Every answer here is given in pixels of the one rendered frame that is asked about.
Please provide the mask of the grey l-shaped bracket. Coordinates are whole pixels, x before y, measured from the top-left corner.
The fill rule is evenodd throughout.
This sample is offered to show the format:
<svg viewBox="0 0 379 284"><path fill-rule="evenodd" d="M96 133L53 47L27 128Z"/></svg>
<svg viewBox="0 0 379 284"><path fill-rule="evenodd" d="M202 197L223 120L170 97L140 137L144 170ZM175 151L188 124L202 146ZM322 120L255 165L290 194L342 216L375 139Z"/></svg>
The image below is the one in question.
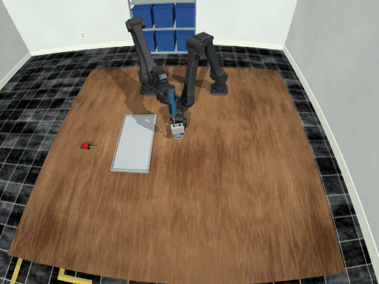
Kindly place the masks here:
<svg viewBox="0 0 379 284"><path fill-rule="evenodd" d="M180 126L179 126L179 124L180 124ZM173 127L173 125L175 125L175 127ZM172 124L171 129L172 129L173 135L184 133L184 126L182 123Z"/></svg>

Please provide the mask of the white rimmed tray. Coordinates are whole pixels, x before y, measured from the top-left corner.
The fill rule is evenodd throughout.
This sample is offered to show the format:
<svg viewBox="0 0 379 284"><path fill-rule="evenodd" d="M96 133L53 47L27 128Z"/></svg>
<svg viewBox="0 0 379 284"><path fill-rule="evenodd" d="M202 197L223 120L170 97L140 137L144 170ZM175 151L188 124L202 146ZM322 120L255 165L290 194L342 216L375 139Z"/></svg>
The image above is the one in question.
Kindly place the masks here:
<svg viewBox="0 0 379 284"><path fill-rule="evenodd" d="M111 172L149 173L156 120L156 114L125 114Z"/></svg>

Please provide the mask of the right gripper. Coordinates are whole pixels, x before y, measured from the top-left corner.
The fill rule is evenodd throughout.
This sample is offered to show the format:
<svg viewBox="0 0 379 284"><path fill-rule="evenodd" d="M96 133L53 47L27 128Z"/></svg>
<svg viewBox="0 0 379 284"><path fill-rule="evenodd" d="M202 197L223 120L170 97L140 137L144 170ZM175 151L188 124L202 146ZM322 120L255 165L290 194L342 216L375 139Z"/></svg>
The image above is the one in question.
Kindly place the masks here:
<svg viewBox="0 0 379 284"><path fill-rule="evenodd" d="M166 105L169 105L168 101L167 101L167 89L168 88L175 88L174 85L169 85L167 87L163 87L163 88L159 88L157 90L155 90L155 93L156 93L156 97L157 97L157 100L159 100L161 103L163 104L166 104ZM164 100L165 99L165 100ZM166 101L166 102L165 102Z"/></svg>

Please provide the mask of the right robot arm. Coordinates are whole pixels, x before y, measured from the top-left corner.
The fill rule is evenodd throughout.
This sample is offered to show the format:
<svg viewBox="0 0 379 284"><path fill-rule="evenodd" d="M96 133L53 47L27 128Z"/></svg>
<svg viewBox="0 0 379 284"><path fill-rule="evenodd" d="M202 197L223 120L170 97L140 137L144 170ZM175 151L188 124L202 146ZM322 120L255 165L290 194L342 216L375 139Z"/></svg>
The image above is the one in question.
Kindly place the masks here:
<svg viewBox="0 0 379 284"><path fill-rule="evenodd" d="M163 67L156 65L152 58L152 54L143 34L143 28L146 27L143 17L128 19L128 21L126 21L126 27L128 32L132 35L140 64L140 71L138 71L139 79L140 83L143 83L141 85L144 85L143 88L141 86L140 94L156 94L156 89L167 87L170 84L167 81L167 75Z"/></svg>

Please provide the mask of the blue electric screwdriver barrel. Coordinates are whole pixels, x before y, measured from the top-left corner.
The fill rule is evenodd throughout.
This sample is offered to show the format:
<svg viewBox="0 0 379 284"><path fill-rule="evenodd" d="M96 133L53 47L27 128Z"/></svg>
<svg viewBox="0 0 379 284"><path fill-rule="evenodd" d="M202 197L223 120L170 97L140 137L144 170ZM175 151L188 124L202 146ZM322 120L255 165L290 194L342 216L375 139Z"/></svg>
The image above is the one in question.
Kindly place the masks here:
<svg viewBox="0 0 379 284"><path fill-rule="evenodd" d="M177 114L177 105L176 105L176 96L175 96L174 88L167 89L167 99L169 103L169 114L171 115L171 117L173 117L173 121L175 123L175 116Z"/></svg>

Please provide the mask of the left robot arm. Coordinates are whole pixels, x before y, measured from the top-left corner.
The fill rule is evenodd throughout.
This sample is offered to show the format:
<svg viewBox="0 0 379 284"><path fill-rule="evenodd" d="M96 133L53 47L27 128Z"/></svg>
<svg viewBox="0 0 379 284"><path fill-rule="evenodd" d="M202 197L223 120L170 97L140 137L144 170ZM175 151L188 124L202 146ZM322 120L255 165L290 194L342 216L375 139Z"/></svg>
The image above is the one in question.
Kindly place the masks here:
<svg viewBox="0 0 379 284"><path fill-rule="evenodd" d="M196 74L198 70L198 61L200 56L204 55L204 53L206 54L208 63L210 64L210 77L212 78L212 80L215 80L214 84L211 84L211 92L228 93L227 85L225 88L224 84L226 83L228 76L222 71L221 66L219 65L218 57L213 46L214 37L209 35L208 33L201 32L189 37L187 40L187 70L184 82L184 89L182 91L181 98L178 95L176 95L176 117L184 117L184 106L189 108L194 104L194 88Z"/></svg>

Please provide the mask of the dark grey cylinder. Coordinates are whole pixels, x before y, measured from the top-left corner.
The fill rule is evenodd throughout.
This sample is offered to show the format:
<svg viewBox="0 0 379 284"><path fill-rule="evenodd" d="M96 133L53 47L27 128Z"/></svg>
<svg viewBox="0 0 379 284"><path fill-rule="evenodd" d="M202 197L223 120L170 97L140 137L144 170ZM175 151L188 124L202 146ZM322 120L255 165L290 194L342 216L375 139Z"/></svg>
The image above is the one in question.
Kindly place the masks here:
<svg viewBox="0 0 379 284"><path fill-rule="evenodd" d="M179 140L179 139L181 139L183 137L182 133L175 134L175 135L172 135L172 136L173 136L174 139L177 139L177 140Z"/></svg>

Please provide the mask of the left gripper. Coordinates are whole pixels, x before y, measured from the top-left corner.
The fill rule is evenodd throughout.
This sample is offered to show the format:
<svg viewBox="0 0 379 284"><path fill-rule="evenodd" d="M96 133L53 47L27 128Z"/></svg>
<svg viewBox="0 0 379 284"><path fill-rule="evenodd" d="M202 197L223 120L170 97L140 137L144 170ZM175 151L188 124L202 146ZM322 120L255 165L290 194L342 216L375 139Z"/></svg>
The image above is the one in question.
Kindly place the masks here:
<svg viewBox="0 0 379 284"><path fill-rule="evenodd" d="M185 125L185 123L187 122L187 117L175 117L175 123L173 122L173 117L170 117L169 119L170 119L170 121L169 121L170 125L177 124L177 123L183 123L184 130L186 129L187 124Z"/></svg>

